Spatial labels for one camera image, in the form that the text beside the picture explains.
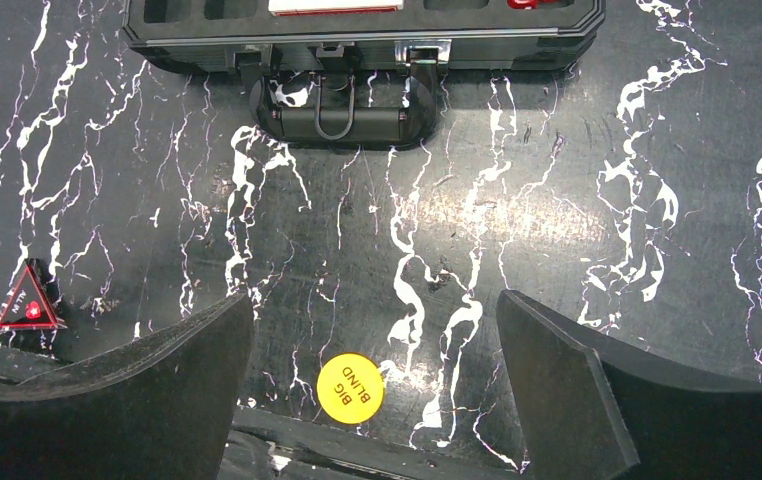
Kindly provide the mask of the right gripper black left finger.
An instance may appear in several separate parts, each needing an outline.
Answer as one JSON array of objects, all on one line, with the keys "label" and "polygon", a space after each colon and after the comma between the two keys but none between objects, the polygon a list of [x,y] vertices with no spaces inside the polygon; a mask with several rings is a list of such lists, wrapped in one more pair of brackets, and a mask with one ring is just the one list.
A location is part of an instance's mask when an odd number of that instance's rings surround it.
[{"label": "right gripper black left finger", "polygon": [[0,479],[213,479],[253,347],[243,295],[0,385]]}]

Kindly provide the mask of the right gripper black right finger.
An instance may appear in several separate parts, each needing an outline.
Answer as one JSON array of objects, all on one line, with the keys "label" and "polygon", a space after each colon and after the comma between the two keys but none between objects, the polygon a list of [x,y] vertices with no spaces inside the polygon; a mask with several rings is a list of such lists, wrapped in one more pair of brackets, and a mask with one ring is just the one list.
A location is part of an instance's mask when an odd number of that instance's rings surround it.
[{"label": "right gripper black right finger", "polygon": [[762,479],[762,383],[644,351],[519,292],[496,308],[538,479]]}]

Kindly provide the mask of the red all-in triangle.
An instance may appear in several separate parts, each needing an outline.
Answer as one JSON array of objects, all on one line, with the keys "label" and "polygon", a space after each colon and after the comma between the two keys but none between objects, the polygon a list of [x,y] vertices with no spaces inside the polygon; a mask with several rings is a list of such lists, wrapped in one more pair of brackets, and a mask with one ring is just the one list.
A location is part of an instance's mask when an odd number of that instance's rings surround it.
[{"label": "red all-in triangle", "polygon": [[0,313],[0,331],[65,329],[65,321],[55,306],[58,297],[49,292],[52,287],[42,263],[26,259]]}]

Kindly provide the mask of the yellow big blind button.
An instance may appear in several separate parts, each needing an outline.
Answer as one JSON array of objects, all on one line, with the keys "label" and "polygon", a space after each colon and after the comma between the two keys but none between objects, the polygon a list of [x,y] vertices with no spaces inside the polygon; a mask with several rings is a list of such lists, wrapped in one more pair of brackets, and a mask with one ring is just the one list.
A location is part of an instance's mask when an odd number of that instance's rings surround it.
[{"label": "yellow big blind button", "polygon": [[325,363],[316,392],[322,410],[333,420],[358,425],[371,419],[385,398],[385,382],[378,366],[359,353],[342,353]]}]

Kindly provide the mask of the black poker set case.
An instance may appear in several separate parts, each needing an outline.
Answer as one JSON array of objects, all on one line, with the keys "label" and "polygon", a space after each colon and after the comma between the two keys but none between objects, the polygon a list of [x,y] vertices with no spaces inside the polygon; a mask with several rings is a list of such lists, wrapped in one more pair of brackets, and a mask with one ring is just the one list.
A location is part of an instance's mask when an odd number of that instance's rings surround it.
[{"label": "black poker set case", "polygon": [[282,142],[406,147],[429,137],[451,70],[557,71],[593,44],[602,1],[405,1],[386,13],[274,16],[268,1],[127,1],[130,49],[179,74],[240,77]]}]

